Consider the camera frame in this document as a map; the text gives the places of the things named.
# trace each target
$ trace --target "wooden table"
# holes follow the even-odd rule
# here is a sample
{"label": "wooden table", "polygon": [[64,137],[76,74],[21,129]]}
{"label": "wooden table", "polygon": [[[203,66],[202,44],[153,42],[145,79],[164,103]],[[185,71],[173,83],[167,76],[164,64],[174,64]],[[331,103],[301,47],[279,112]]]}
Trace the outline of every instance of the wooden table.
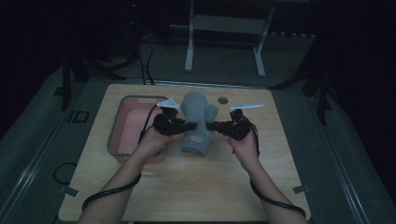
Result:
{"label": "wooden table", "polygon": [[[70,187],[77,198],[66,196],[59,212],[64,221],[77,220],[81,205],[114,175],[120,164],[106,150],[120,100],[127,95],[163,95],[181,103],[189,91],[200,91],[209,103],[219,107],[216,121],[230,120],[231,104],[264,103],[264,107],[245,109],[244,114],[257,125],[260,161],[279,188],[310,218],[288,141],[271,92],[252,89],[110,85],[92,126]],[[227,105],[218,98],[229,99]],[[248,175],[232,154],[230,146],[215,133],[209,154],[202,158],[181,151],[183,134],[165,151],[164,161],[149,164],[134,188],[123,220],[132,221],[257,221],[266,220],[258,197],[252,192]]]}

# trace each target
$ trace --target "dark background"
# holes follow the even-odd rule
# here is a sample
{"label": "dark background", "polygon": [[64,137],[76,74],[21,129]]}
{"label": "dark background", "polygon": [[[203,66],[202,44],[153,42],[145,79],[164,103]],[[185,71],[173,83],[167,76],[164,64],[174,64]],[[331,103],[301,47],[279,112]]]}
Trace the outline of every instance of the dark background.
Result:
{"label": "dark background", "polygon": [[[238,11],[237,2],[198,9],[260,16],[256,7]],[[307,60],[328,65],[331,87],[395,200],[395,4],[349,0],[276,5],[271,32],[316,36],[321,54]],[[169,23],[188,24],[189,1],[2,0],[0,10],[1,137],[61,66],[66,52],[76,62],[80,59],[74,50],[108,61],[109,40],[128,23],[134,24],[131,32],[137,39],[144,23],[166,38]],[[83,72],[77,76],[87,79]]]}

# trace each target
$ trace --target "controller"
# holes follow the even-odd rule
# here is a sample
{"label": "controller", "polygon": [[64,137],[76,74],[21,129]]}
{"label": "controller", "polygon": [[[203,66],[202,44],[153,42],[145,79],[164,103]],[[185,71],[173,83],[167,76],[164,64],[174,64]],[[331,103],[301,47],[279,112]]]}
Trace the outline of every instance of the controller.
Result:
{"label": "controller", "polygon": [[176,117],[177,110],[174,108],[161,107],[163,112],[155,116],[152,126],[161,134],[172,135],[192,131],[197,128],[197,123],[185,123],[184,119]]}
{"label": "controller", "polygon": [[237,141],[241,141],[250,132],[250,121],[244,116],[241,109],[235,109],[230,113],[230,116],[231,121],[214,121],[213,123],[207,123],[206,128],[209,131],[223,133]]}

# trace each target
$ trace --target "gray cloth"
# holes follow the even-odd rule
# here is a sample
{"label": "gray cloth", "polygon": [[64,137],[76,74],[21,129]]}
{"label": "gray cloth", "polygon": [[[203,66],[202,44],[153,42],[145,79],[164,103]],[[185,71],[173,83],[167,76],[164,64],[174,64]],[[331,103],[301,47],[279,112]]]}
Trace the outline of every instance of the gray cloth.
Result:
{"label": "gray cloth", "polygon": [[198,123],[194,131],[186,131],[182,150],[205,157],[213,140],[213,131],[206,128],[207,122],[213,122],[218,114],[218,107],[208,105],[206,97],[197,91],[191,91],[184,96],[180,109],[186,122]]}

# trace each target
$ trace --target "tray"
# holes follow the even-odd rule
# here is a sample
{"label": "tray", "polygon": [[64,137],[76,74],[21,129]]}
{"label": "tray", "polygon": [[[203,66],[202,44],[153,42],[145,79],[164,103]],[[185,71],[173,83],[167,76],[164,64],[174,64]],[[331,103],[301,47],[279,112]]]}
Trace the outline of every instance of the tray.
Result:
{"label": "tray", "polygon": [[[110,133],[107,151],[118,162],[124,162],[131,156],[137,147],[140,132],[149,115],[149,111],[158,102],[166,100],[164,96],[142,96],[131,95],[124,97],[120,102],[117,116],[114,120],[113,129]],[[159,107],[156,107],[149,120],[148,127],[154,121],[157,114],[162,113]]]}

